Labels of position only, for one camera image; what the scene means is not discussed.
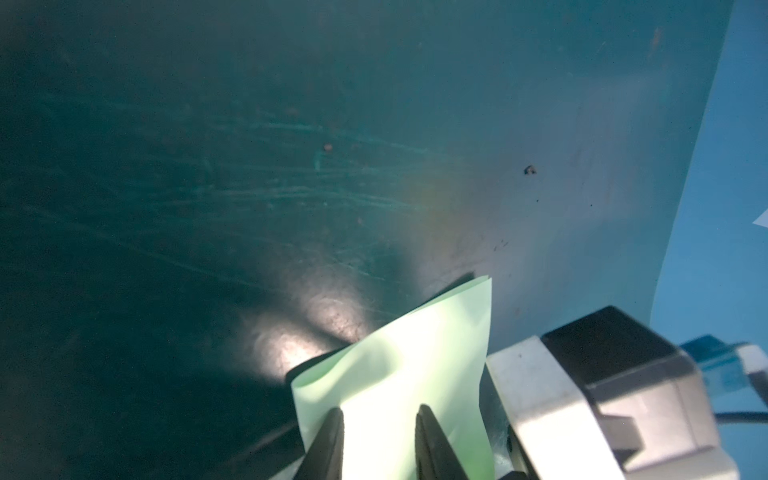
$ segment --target blue background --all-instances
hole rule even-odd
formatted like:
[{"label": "blue background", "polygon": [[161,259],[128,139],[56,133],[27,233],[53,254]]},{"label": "blue background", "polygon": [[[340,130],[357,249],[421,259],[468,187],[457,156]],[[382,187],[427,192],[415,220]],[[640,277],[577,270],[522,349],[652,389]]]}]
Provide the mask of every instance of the blue background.
[{"label": "blue background", "polygon": [[[768,349],[768,2],[737,0],[656,291],[651,326]],[[718,412],[766,409],[751,390]],[[768,475],[768,425],[725,425],[742,478]]]}]

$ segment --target scratched surface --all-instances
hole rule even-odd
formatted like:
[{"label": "scratched surface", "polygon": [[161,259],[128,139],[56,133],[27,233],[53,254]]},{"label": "scratched surface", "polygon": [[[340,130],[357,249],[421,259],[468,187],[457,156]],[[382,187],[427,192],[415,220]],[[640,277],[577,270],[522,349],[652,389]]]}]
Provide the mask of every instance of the scratched surface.
[{"label": "scratched surface", "polygon": [[286,374],[472,273],[491,351],[647,321],[730,2],[624,3],[6,2],[4,478],[269,478]]}]

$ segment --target scratch mark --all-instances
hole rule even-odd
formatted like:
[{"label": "scratch mark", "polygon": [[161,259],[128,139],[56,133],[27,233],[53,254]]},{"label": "scratch mark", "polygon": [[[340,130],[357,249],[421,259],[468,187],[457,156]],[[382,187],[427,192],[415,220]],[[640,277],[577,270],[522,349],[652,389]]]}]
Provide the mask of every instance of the scratch mark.
[{"label": "scratch mark", "polygon": [[130,250],[130,251],[135,252],[135,253],[140,253],[141,255],[145,255],[146,257],[150,257],[150,258],[153,258],[155,260],[159,260],[161,262],[165,262],[165,263],[168,263],[170,265],[177,266],[177,267],[179,267],[181,269],[188,270],[190,272],[199,273],[200,275],[204,275],[204,276],[209,276],[211,278],[214,278],[214,279],[222,281],[222,282],[236,283],[238,285],[249,286],[249,287],[252,287],[252,288],[256,288],[258,290],[264,290],[264,291],[270,291],[270,292],[274,292],[275,291],[275,290],[270,290],[270,289],[264,288],[262,286],[256,285],[253,282],[247,282],[246,280],[235,278],[233,276],[221,275],[219,273],[215,273],[215,272],[212,272],[210,270],[206,270],[206,269],[194,266],[194,265],[190,265],[188,263],[180,262],[178,260],[175,260],[174,258],[168,257],[167,255],[163,255],[161,253],[151,252],[149,250],[145,250],[143,248],[136,247],[135,245],[132,245],[130,243],[125,243],[125,242],[123,242],[121,240],[118,240],[117,238],[114,238],[112,235],[109,235],[107,233],[104,233],[104,232],[101,232],[99,230],[90,228],[90,227],[88,227],[86,225],[82,225],[80,223],[71,222],[69,220],[66,220],[64,218],[61,218],[61,217],[59,217],[57,215],[51,214],[50,212],[47,212],[45,210],[42,210],[42,209],[39,209],[39,208],[36,208],[36,207],[27,206],[27,207],[24,207],[24,210],[29,212],[30,214],[36,214],[36,215],[38,215],[40,217],[44,217],[44,218],[47,218],[49,220],[54,220],[54,221],[62,224],[63,226],[69,228],[70,230],[86,233],[87,235],[90,235],[91,237],[101,239],[101,240],[103,240],[103,241],[105,241],[107,243],[111,243],[111,244],[113,244],[113,245],[115,245],[117,247],[123,247],[126,250]]}]

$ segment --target light green plastic sheet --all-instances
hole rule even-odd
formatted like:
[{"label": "light green plastic sheet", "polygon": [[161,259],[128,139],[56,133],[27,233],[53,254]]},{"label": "light green plastic sheet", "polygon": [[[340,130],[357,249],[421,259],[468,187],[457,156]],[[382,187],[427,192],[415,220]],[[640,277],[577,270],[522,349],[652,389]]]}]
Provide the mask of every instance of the light green plastic sheet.
[{"label": "light green plastic sheet", "polygon": [[429,405],[470,480],[492,480],[479,408],[491,326],[491,279],[439,296],[291,383],[305,449],[326,413],[344,411],[343,480],[411,480],[415,417]]}]

